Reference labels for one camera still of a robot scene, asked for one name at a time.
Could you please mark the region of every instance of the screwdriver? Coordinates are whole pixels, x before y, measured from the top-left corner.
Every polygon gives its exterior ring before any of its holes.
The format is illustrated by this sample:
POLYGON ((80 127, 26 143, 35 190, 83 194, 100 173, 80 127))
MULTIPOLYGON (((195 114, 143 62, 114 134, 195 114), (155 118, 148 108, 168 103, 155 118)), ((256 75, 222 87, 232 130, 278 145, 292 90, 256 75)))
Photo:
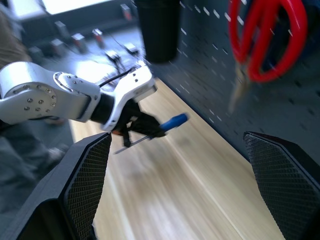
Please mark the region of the screwdriver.
MULTIPOLYGON (((188 115, 186 113, 182 113, 180 115, 174 116, 169 121, 161 124, 160 127, 162 128, 162 130, 164 132, 167 132, 167 131, 169 131, 171 129, 174 129, 174 128, 177 128, 177 127, 181 126, 186 121, 188 121, 188 115)), ((141 143, 142 141, 144 141, 146 139, 150 139, 151 140, 152 137, 145 136, 145 137, 133 142, 130 147, 132 147, 133 145, 136 145, 138 143, 141 143)), ((121 148, 120 150, 116 151, 114 154, 119 154, 119 153, 123 152, 126 149, 128 149, 128 147, 121 148)))

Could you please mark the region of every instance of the black cup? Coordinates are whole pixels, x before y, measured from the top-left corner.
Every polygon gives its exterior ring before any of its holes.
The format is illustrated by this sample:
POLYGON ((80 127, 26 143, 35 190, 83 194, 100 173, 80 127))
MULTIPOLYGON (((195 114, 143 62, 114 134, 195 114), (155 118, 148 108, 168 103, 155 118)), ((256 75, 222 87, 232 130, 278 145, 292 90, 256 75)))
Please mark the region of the black cup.
POLYGON ((135 0, 146 60, 166 63, 177 55, 179 0, 135 0))

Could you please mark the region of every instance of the black cable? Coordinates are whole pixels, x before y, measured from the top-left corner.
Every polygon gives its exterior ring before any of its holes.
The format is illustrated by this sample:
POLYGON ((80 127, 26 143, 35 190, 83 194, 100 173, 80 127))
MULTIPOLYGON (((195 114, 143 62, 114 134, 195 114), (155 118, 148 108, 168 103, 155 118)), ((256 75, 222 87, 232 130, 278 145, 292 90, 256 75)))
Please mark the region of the black cable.
POLYGON ((115 66, 116 72, 117 72, 118 74, 121 74, 120 68, 119 68, 119 65, 118 65, 117 61, 114 62, 114 66, 115 66))
POLYGON ((126 68, 125 68, 125 66, 124 66, 124 64, 122 63, 121 60, 119 60, 119 64, 120 64, 120 66, 122 67, 122 70, 123 70, 123 71, 126 71, 126 68))
POLYGON ((110 37, 111 37, 120 47, 125 48, 125 46, 123 46, 121 43, 119 43, 119 42, 115 39, 115 37, 114 37, 110 32, 108 32, 108 34, 110 35, 110 37))
POLYGON ((123 73, 120 73, 119 75, 114 76, 114 77, 112 77, 112 78, 110 78, 110 79, 108 79, 108 80, 100 83, 98 86, 101 88, 101 87, 103 87, 104 85, 112 82, 113 80, 116 80, 116 79, 118 79, 118 78, 121 78, 121 77, 129 74, 132 70, 135 70, 135 69, 136 69, 135 67, 132 67, 132 68, 130 68, 128 71, 125 71, 125 72, 123 72, 123 73))

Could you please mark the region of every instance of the screwdriver shaft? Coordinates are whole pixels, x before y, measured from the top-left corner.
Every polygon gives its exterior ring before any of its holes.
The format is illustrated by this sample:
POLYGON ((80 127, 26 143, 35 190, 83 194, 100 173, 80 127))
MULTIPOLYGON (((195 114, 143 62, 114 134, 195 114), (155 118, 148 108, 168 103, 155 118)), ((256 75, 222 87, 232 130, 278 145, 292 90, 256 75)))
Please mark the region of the screwdriver shaft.
MULTIPOLYGON (((138 143, 141 143, 142 141, 144 141, 144 140, 146 140, 146 139, 148 139, 148 138, 149 138, 149 136, 144 136, 143 138, 140 138, 139 140, 131 143, 130 147, 132 147, 133 145, 136 145, 136 144, 138 144, 138 143)), ((123 151, 126 150, 126 149, 128 149, 128 147, 121 148, 120 150, 116 151, 114 154, 115 154, 115 155, 116 155, 116 154, 119 154, 119 153, 123 152, 123 151)))

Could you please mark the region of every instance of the black cylinder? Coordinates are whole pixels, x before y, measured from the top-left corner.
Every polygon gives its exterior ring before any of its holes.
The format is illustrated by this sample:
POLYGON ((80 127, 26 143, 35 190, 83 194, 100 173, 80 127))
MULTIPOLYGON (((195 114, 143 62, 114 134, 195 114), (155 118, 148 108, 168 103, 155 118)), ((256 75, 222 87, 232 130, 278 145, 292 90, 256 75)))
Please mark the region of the black cylinder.
POLYGON ((166 63, 177 55, 179 0, 135 0, 146 60, 166 63))
POLYGON ((103 93, 90 120, 99 124, 105 124, 111 116, 114 104, 115 99, 112 96, 103 93))

